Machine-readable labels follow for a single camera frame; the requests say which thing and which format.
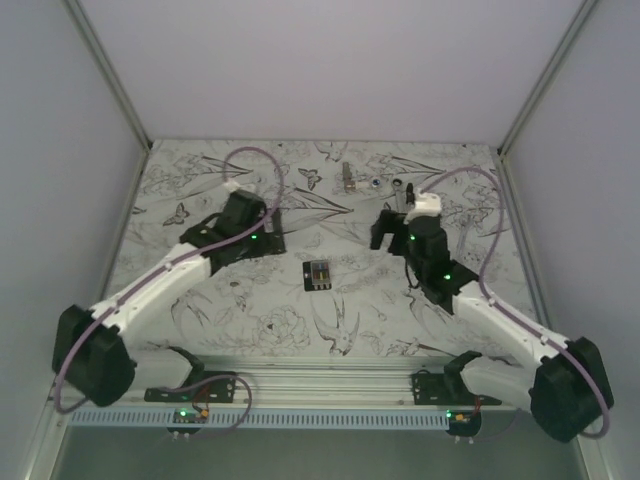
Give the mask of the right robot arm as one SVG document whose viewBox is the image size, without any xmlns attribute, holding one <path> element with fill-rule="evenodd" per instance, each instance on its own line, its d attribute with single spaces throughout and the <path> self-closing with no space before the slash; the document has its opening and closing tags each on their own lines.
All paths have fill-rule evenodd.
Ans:
<svg viewBox="0 0 640 480">
<path fill-rule="evenodd" d="M 449 315 L 480 329 L 515 359 L 514 365 L 467 351 L 445 367 L 443 391 L 462 405 L 490 397 L 529 413 L 552 439 L 567 443 L 596 420 L 607 434 L 614 397 L 598 347 L 570 340 L 492 296 L 478 274 L 452 259 L 436 215 L 383 210 L 371 228 L 378 250 L 391 235 L 390 254 L 401 256 L 412 288 Z"/>
</svg>

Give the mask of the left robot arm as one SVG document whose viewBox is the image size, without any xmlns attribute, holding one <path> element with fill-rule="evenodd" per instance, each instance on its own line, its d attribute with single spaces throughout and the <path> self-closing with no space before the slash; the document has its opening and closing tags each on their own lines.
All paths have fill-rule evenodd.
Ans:
<svg viewBox="0 0 640 480">
<path fill-rule="evenodd" d="M 54 404 L 70 385 L 99 407 L 118 401 L 131 388 L 170 391 L 179 400 L 197 399 L 203 375 L 178 348 L 137 349 L 145 327 L 188 290 L 236 262 L 284 253 L 279 207 L 267 207 L 255 193 L 231 192 L 219 213 L 188 228 L 176 245 L 132 284 L 88 309 L 68 307 L 58 320 L 52 369 Z"/>
</svg>

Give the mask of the clear plastic fuse box cover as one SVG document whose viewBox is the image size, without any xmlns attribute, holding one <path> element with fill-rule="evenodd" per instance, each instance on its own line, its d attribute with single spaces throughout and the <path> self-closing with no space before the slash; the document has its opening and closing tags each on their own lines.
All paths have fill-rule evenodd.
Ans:
<svg viewBox="0 0 640 480">
<path fill-rule="evenodd" d="M 313 288 L 326 289 L 331 286 L 330 266 L 327 260 L 311 261 L 309 274 Z"/>
</svg>

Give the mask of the black fuse box base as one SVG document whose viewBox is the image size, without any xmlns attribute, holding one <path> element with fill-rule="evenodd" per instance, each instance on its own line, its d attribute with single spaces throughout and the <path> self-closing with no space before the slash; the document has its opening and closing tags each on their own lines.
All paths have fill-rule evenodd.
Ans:
<svg viewBox="0 0 640 480">
<path fill-rule="evenodd" d="M 306 292 L 326 291 L 332 288 L 328 260 L 311 260 L 302 263 L 303 287 Z"/>
</svg>

